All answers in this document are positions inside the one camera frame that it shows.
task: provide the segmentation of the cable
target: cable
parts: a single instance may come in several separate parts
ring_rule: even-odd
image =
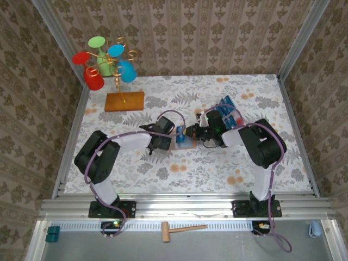
[[[274,228],[276,228],[276,223],[274,222],[274,216],[273,216],[272,213],[271,213],[271,217],[272,217],[272,220],[273,220]]]
[[[122,214],[122,216],[123,216],[122,224],[121,224],[119,230],[118,230],[117,232],[115,232],[114,234],[106,235],[106,234],[104,233],[104,228],[103,228],[103,235],[104,235],[105,237],[110,237],[110,238],[112,238],[112,237],[115,237],[115,236],[117,236],[118,234],[121,233],[122,227],[123,227],[123,226],[125,225],[125,223],[126,223],[126,214],[124,213],[124,211],[123,211],[122,209],[120,209],[120,208],[118,208],[118,207],[114,207],[114,206],[109,205],[109,204],[106,204],[106,203],[98,196],[97,192],[96,192],[96,191],[94,190],[94,188],[92,187],[92,185],[91,185],[92,181],[89,181],[89,180],[88,180],[88,171],[89,171],[89,168],[91,167],[91,164],[92,164],[93,160],[95,159],[95,157],[97,156],[98,152],[101,150],[101,148],[102,148],[106,143],[108,143],[110,140],[119,139],[119,138],[124,137],[124,136],[132,135],[132,134],[154,134],[154,135],[157,135],[157,136],[164,136],[164,137],[170,137],[170,138],[172,138],[172,137],[176,137],[176,136],[181,135],[181,134],[184,132],[184,130],[186,129],[186,121],[185,121],[184,116],[183,116],[180,112],[178,112],[178,111],[176,111],[176,110],[166,110],[166,111],[162,112],[162,113],[157,117],[157,120],[158,120],[163,114],[169,113],[169,112],[177,113],[177,114],[179,114],[180,117],[183,119],[184,126],[183,126],[182,130],[181,130],[179,133],[167,135],[167,134],[162,134],[162,133],[157,133],[157,132],[147,132],[147,131],[141,130],[141,131],[138,131],[138,132],[137,132],[137,131],[135,131],[135,132],[127,132],[127,133],[122,133],[122,134],[119,134],[119,135],[115,135],[115,136],[109,137],[109,138],[107,138],[106,140],[104,140],[104,141],[96,148],[96,150],[95,150],[95,152],[93,153],[91,159],[89,160],[89,162],[88,162],[88,164],[87,164],[87,167],[86,167],[86,170],[85,170],[85,173],[84,173],[84,180],[85,180],[85,183],[88,184],[88,185],[90,186],[90,189],[92,190],[93,194],[95,195],[95,198],[96,198],[102,205],[104,205],[104,206],[107,207],[107,208],[112,208],[112,209],[117,210],[117,211],[120,212],[120,213]]]
[[[127,214],[126,214],[126,218],[127,218],[127,215],[128,215],[128,217],[131,216],[130,213],[129,213],[129,211],[128,211],[127,209],[125,209],[125,208],[120,208],[120,210],[122,210],[125,214],[127,213]],[[106,227],[107,227],[107,226],[110,226],[110,225],[113,225],[113,224],[114,224],[113,221],[111,221],[111,222],[105,222],[105,223],[104,223],[104,226],[103,226],[103,228],[102,228],[102,234],[103,234],[105,237],[108,236],[108,235],[105,234],[105,229],[106,229]]]
[[[239,114],[239,117],[241,119],[241,124],[243,124],[244,120],[243,120],[243,117],[242,117],[240,111],[235,106],[232,106],[229,104],[218,104],[218,105],[212,106],[211,108],[205,110],[204,113],[208,113],[209,111],[211,111],[217,107],[230,107],[230,108],[234,109]]]
[[[281,156],[279,158],[279,160],[277,162],[275,162],[271,168],[271,178],[270,178],[270,185],[268,188],[268,219],[269,219],[269,223],[270,223],[270,227],[271,227],[271,232],[268,235],[271,235],[275,238],[276,243],[278,244],[278,246],[286,253],[291,253],[293,251],[293,247],[291,245],[291,243],[282,235],[279,235],[275,232],[275,223],[274,220],[272,220],[272,211],[271,211],[271,197],[272,197],[272,186],[273,186],[273,180],[274,180],[274,170],[276,168],[276,166],[282,161],[282,159],[284,158],[284,147],[280,141],[280,139],[266,126],[260,124],[260,123],[248,123],[245,126],[257,126],[260,127],[262,129],[264,129],[265,131],[267,131],[274,139],[275,141],[278,143],[278,146],[281,150]],[[282,242],[281,239],[283,239],[289,246],[289,249],[286,249]]]
[[[203,144],[203,146],[204,146],[205,148],[217,148],[217,147],[218,147],[217,145],[215,145],[215,147],[209,147],[209,146],[206,146],[204,143],[205,143],[205,141],[202,142],[202,144]]]

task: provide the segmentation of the wooden mallet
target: wooden mallet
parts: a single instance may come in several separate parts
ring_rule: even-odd
[[[182,228],[175,228],[175,229],[169,229],[168,222],[162,222],[162,240],[164,243],[168,243],[170,241],[170,233],[176,233],[176,232],[182,232],[182,231],[190,231],[190,230],[197,230],[197,229],[205,229],[208,226],[202,225],[202,226],[193,226],[193,227],[182,227]]]

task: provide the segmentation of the blue object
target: blue object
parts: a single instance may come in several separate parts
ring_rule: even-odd
[[[227,121],[229,122],[231,127],[237,126],[237,123],[232,116],[227,117]]]
[[[59,234],[47,234],[46,235],[46,242],[47,243],[55,243],[58,242]]]
[[[234,105],[234,103],[232,102],[232,100],[231,100],[231,98],[230,98],[229,95],[227,95],[227,96],[223,99],[223,101],[225,102],[225,104],[232,105],[233,107],[235,107],[235,105]],[[226,107],[226,108],[227,108],[227,110],[228,110],[230,113],[234,111],[234,109],[231,108],[231,107]]]
[[[181,132],[184,126],[178,126],[176,127],[176,133]],[[176,143],[184,143],[186,141],[186,136],[182,133],[178,136],[176,136]]]
[[[136,79],[136,71],[130,62],[120,60],[117,66],[123,82],[130,83]]]
[[[60,231],[60,226],[51,226],[47,230],[47,234],[58,234]]]
[[[112,45],[108,49],[108,53],[111,57],[117,57],[120,56],[124,50],[125,48],[123,47],[123,45]]]
[[[232,126],[231,126],[231,124],[229,124],[227,119],[224,119],[223,122],[224,122],[227,129],[232,129]]]
[[[235,107],[229,95],[221,99],[221,101],[219,102],[219,105],[224,105],[224,104]],[[221,106],[221,107],[216,107],[216,110],[221,114],[223,122],[225,123],[227,129],[232,129],[234,126],[238,125],[235,119],[233,118],[232,113],[234,113],[235,110],[232,107]]]
[[[216,109],[218,110],[218,112],[221,114],[222,117],[225,116],[225,114],[224,114],[223,111],[221,110],[221,107],[216,107]]]
[[[311,238],[318,238],[321,236],[321,225],[319,222],[313,220],[309,223],[309,236]]]
[[[221,101],[219,102],[219,105],[223,105],[223,104],[225,104],[225,103],[223,102],[223,100],[221,100]],[[220,108],[221,108],[221,110],[223,111],[223,113],[224,113],[225,116],[229,114],[229,110],[227,109],[227,106],[221,106]]]

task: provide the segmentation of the small wooden board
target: small wooden board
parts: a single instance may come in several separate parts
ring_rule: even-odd
[[[123,92],[126,102],[123,102],[122,95],[117,92],[114,94],[107,94],[105,102],[105,111],[131,111],[144,109],[144,92]]]

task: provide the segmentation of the patterned wallpaper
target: patterned wallpaper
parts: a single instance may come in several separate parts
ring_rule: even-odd
[[[313,2],[49,0],[76,52],[125,36],[140,76],[278,73]]]
[[[316,181],[348,243],[347,0],[330,2],[285,84]]]
[[[0,1],[0,260],[22,260],[81,86],[30,1]]]

